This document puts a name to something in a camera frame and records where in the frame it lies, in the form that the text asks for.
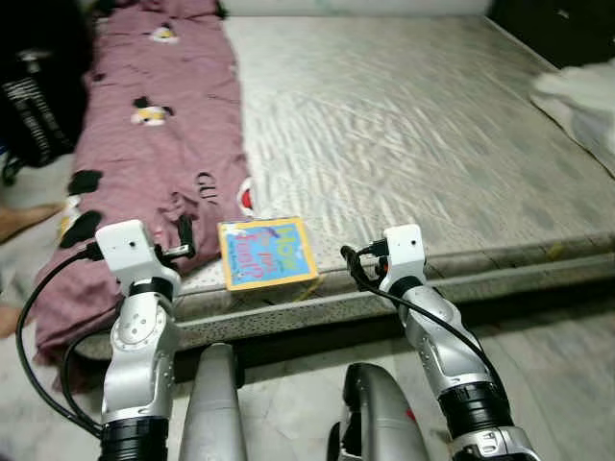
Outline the yellow bordered blue book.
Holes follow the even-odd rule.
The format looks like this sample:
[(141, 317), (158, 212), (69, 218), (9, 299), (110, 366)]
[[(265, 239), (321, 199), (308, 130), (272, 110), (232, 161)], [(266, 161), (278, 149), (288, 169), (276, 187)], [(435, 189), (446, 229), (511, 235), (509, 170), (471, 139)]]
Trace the yellow bordered blue book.
[(273, 288), (319, 277), (302, 218), (229, 221), (218, 225), (218, 237), (229, 291)]

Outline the white pillow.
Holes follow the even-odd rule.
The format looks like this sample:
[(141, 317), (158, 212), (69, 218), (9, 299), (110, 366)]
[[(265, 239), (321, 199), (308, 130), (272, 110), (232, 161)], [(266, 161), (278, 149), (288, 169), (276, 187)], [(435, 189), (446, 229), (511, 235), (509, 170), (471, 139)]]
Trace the white pillow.
[(615, 62), (563, 67), (532, 81), (531, 101), (615, 176)]

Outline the purple printed blanket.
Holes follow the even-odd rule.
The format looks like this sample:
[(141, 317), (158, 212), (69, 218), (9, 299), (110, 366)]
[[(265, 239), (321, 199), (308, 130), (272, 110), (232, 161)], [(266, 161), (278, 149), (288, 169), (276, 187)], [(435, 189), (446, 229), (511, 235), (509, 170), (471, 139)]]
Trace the purple printed blanket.
[(88, 104), (73, 159), (61, 241), (37, 272), (37, 356), (54, 363), (81, 335), (109, 326), (120, 291), (102, 262), (70, 263), (103, 227), (139, 220), (180, 245), (187, 277), (220, 256), (218, 225), (250, 214), (241, 86), (220, 0), (115, 0), (92, 28)]

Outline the white quilted mattress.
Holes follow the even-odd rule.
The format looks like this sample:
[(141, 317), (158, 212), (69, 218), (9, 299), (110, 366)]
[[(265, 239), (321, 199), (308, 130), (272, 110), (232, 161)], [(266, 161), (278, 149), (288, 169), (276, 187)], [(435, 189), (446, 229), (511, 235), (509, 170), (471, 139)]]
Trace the white quilted mattress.
[(614, 273), (614, 177), (531, 101), (549, 67), (491, 19), (232, 8), (223, 27), (251, 182), (236, 221), (302, 218), (319, 277), (229, 291), (220, 251), (181, 276), (182, 350), (381, 315), (339, 250), (404, 224), (452, 302)]

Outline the silver left robot leg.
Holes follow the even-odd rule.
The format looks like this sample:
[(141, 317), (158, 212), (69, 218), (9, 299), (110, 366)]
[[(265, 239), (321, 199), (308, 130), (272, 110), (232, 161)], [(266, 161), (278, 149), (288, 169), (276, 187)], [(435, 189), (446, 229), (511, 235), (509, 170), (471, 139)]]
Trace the silver left robot leg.
[(237, 390), (243, 369), (230, 344), (199, 356), (185, 413), (179, 461), (249, 461)]

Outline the silver robot leg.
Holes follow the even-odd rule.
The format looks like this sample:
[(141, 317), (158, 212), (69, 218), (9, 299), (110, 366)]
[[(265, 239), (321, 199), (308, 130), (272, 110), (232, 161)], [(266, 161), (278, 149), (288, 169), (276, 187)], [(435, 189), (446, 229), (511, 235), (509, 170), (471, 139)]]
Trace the silver robot leg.
[(179, 461), (249, 461), (237, 390), (243, 369), (230, 344), (199, 356), (185, 413)]
[(331, 427), (326, 461), (431, 461), (416, 414), (382, 366), (348, 365), (341, 419)]

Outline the silver right robot leg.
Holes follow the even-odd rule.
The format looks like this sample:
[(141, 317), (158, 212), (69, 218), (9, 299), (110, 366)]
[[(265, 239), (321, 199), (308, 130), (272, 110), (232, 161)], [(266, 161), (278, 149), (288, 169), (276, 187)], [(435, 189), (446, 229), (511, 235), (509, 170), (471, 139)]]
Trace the silver right robot leg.
[(348, 365), (341, 419), (331, 427), (326, 461), (431, 461), (416, 414), (382, 366)]

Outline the black bag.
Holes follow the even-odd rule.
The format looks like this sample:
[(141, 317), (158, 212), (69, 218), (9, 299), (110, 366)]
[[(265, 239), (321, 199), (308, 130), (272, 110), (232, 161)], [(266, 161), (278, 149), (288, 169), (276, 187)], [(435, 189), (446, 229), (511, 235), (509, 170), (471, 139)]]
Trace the black bag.
[(0, 182), (73, 153), (91, 62), (76, 0), (0, 0)]

